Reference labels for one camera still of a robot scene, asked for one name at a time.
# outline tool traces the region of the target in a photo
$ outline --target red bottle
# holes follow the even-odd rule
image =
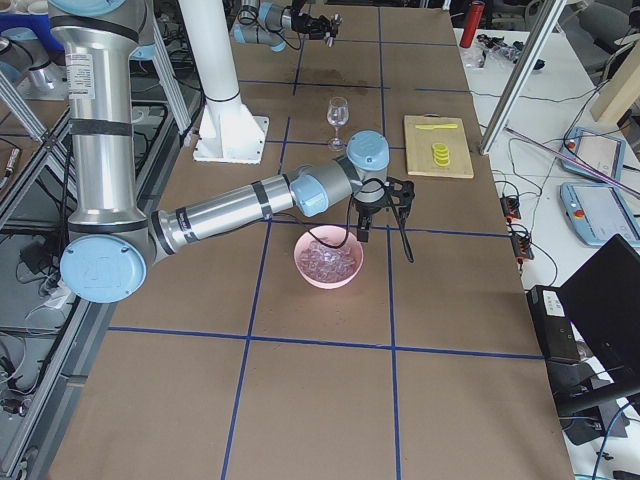
[[[484,2],[473,1],[467,14],[467,21],[464,25],[464,33],[460,39],[460,46],[462,48],[469,48],[473,43],[473,38],[476,36],[476,30],[480,25],[480,19],[482,18],[482,12],[484,11]]]

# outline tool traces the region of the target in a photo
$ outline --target black monitor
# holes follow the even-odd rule
[[[556,397],[561,416],[623,397],[640,401],[639,285],[640,255],[615,235],[558,290],[567,318],[614,380]],[[640,413],[640,406],[635,408]]]

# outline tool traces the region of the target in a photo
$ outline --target blue container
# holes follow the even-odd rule
[[[0,32],[14,27],[26,27],[33,30],[45,50],[64,51],[64,47],[51,35],[48,15],[0,13]]]

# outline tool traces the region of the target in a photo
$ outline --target pink bowl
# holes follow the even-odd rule
[[[315,227],[315,228],[312,228],[311,231],[316,237],[326,239],[326,242],[331,245],[338,245],[344,239],[344,228],[336,227],[334,225],[323,225],[321,227]],[[364,252],[362,251],[362,245],[360,245],[360,242],[358,242],[355,235],[349,232],[349,238],[347,239],[347,245],[351,247],[351,253],[353,255],[353,258],[356,261],[355,271],[353,272],[353,275],[351,275],[350,277],[347,277],[344,280],[341,280],[339,282],[334,282],[334,283],[324,283],[318,280],[314,280],[313,278],[306,275],[300,268],[300,264],[298,262],[300,258],[300,254],[309,248],[309,245],[313,240],[314,240],[313,237],[309,235],[309,233],[305,233],[298,239],[298,242],[296,243],[296,247],[293,250],[293,259],[295,260],[296,267],[298,268],[300,275],[302,275],[302,277],[314,287],[324,288],[327,290],[332,288],[342,287],[343,285],[346,285],[351,280],[353,280],[353,278],[360,271],[360,268],[362,268],[362,262],[364,260]]]

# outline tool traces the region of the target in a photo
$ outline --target white table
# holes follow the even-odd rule
[[[479,31],[478,33],[486,33],[491,37],[505,36],[505,41],[509,44],[517,40],[526,41],[528,36],[527,32]],[[457,30],[458,40],[461,35],[462,31]],[[546,65],[542,70],[531,75],[522,92],[523,96],[561,100],[593,90],[594,86],[589,76],[562,34],[552,34],[541,58],[546,61]],[[484,68],[466,69],[469,88],[474,92],[476,114],[481,125],[488,124],[498,103],[498,98],[483,94],[500,95],[512,68],[505,59],[489,56]],[[560,139],[590,96],[591,94],[588,94],[562,103],[520,98],[511,113],[508,125],[513,130],[524,133],[539,142]],[[616,125],[597,123],[591,116],[589,107],[585,109],[577,125],[601,133],[617,130]],[[620,132],[612,135],[624,139]],[[494,177],[496,180],[513,183],[521,194],[539,191],[528,181],[543,187],[539,202],[536,196],[531,194],[521,197],[522,221],[519,223],[532,230],[533,242],[553,257],[558,266],[554,285],[562,285],[596,252],[596,249],[584,244],[575,234],[560,201],[559,189],[564,182],[588,180],[565,171],[557,161],[554,162],[553,155],[517,140],[511,141],[512,163],[509,154],[509,141],[512,138],[507,132],[502,132],[489,153]],[[561,141],[552,141],[549,145],[558,149]],[[628,145],[624,161],[626,165],[640,167],[640,163]],[[640,174],[625,170],[622,182],[638,189]],[[515,193],[513,187],[505,186],[503,183],[497,183],[496,187],[499,194],[502,193],[503,188],[506,195]],[[625,199],[634,213],[640,213],[640,201],[626,194]],[[555,276],[555,268],[551,260],[538,249],[534,249],[534,254],[535,260],[526,262],[523,268],[522,284],[525,289],[536,284],[548,285]],[[589,363],[596,372],[602,370],[595,359],[590,360]],[[637,417],[631,409],[627,409],[626,414]],[[601,462],[599,475],[612,478],[613,470],[640,473],[640,423],[632,422],[627,432],[628,439],[610,438],[607,442],[605,450],[613,455],[614,459]],[[598,439],[576,447],[568,440],[566,441],[574,472],[591,475],[596,459],[595,452],[600,449],[601,442],[602,440]]]

